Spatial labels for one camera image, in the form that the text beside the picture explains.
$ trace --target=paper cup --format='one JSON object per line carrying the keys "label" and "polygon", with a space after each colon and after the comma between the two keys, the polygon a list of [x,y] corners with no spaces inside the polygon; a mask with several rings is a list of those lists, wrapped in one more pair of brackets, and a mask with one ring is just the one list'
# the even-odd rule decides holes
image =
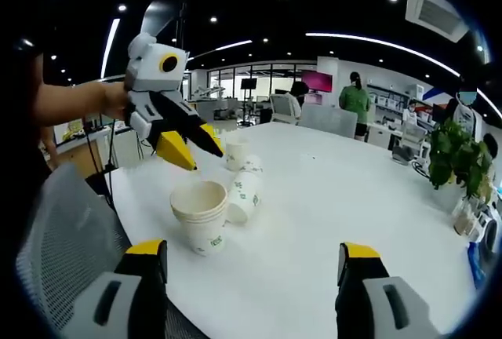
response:
{"label": "paper cup", "polygon": [[247,156],[242,163],[239,172],[249,172],[256,174],[258,177],[263,174],[264,169],[261,166],[261,159],[256,155]]}
{"label": "paper cup", "polygon": [[237,174],[228,194],[227,220],[245,224],[260,204],[261,179],[254,173]]}
{"label": "paper cup", "polygon": [[248,143],[241,137],[227,140],[227,168],[233,172],[238,171],[247,156]]}
{"label": "paper cup", "polygon": [[197,254],[206,256],[223,249],[227,190],[212,181],[180,186],[171,194],[174,216]]}

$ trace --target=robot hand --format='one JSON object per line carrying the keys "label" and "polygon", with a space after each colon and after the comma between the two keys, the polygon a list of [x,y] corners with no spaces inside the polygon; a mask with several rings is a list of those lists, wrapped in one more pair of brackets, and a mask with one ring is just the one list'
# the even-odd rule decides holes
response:
{"label": "robot hand", "polygon": [[212,126],[204,122],[178,90],[188,54],[181,49],[156,43],[146,33],[129,45],[130,62],[125,88],[130,103],[125,123],[147,139],[157,155],[186,170],[196,169],[185,141],[222,157],[224,152]]}

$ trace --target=woman in green shirt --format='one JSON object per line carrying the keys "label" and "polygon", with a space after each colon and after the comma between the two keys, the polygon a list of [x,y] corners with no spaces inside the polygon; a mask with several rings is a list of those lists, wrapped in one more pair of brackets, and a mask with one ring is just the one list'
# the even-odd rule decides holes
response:
{"label": "woman in green shirt", "polygon": [[342,109],[352,111],[358,115],[355,138],[364,140],[364,136],[368,132],[366,123],[368,121],[369,96],[368,92],[362,88],[361,76],[359,76],[358,72],[351,73],[351,84],[342,90],[338,103]]}

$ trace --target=air conditioning vent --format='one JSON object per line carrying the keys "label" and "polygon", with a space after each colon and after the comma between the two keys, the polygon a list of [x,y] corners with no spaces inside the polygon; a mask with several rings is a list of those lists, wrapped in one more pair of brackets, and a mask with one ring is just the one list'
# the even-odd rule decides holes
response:
{"label": "air conditioning vent", "polygon": [[452,42],[458,42],[468,31],[459,13],[446,0],[408,0],[406,19]]}

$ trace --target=black ceiling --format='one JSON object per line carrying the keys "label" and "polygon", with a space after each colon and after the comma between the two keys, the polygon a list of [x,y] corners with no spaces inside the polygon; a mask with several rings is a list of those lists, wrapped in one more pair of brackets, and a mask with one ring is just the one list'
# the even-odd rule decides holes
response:
{"label": "black ceiling", "polygon": [[[107,66],[107,75],[122,74],[127,64],[126,48],[139,32],[143,14],[152,0],[52,0],[44,5],[45,25],[50,43],[45,59],[45,78],[53,83],[84,82],[99,78],[104,46],[111,21],[121,18]],[[181,0],[166,0],[179,5]],[[476,9],[473,5],[486,4],[474,0],[450,0],[460,10]],[[240,64],[257,60],[315,60],[319,55],[374,64],[424,80],[454,93],[459,81],[448,71],[417,56],[368,42],[340,38],[306,37],[306,32],[336,32],[361,35],[393,42],[415,49],[465,74],[478,71],[479,54],[475,51],[472,33],[467,33],[457,44],[436,33],[405,20],[406,0],[392,4],[388,0],[183,0],[183,47],[192,56],[206,53],[219,46],[253,40],[252,44],[209,53],[188,63],[189,69],[204,64],[204,68]],[[127,5],[119,13],[118,4]],[[211,24],[209,18],[218,22]],[[491,24],[482,24],[488,30]],[[170,23],[158,40],[171,43],[176,37],[176,21]],[[268,43],[261,40],[268,38]],[[502,95],[497,85],[483,90],[497,103]],[[477,109],[488,113],[489,120],[498,119],[483,100]]]}

